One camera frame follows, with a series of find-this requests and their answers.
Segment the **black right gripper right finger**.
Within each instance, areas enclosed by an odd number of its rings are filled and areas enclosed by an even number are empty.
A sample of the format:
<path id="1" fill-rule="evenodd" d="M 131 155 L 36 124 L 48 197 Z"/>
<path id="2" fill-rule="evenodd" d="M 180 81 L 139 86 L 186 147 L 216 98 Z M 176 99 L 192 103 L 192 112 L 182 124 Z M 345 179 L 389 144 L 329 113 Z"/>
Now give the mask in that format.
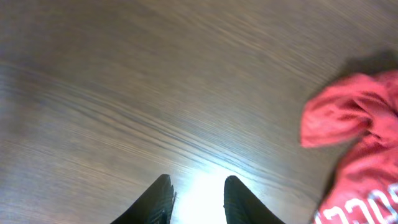
<path id="1" fill-rule="evenodd" d="M 235 175 L 224 183 L 227 224 L 284 224 Z"/>

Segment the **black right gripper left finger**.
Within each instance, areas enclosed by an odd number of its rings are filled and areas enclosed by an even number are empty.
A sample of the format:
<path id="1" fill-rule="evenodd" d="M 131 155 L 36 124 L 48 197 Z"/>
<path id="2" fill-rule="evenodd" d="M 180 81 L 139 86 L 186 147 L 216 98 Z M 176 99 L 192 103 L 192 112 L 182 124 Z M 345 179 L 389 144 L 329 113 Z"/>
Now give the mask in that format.
<path id="1" fill-rule="evenodd" d="M 174 201 L 170 176 L 162 174 L 111 224 L 169 224 Z"/>

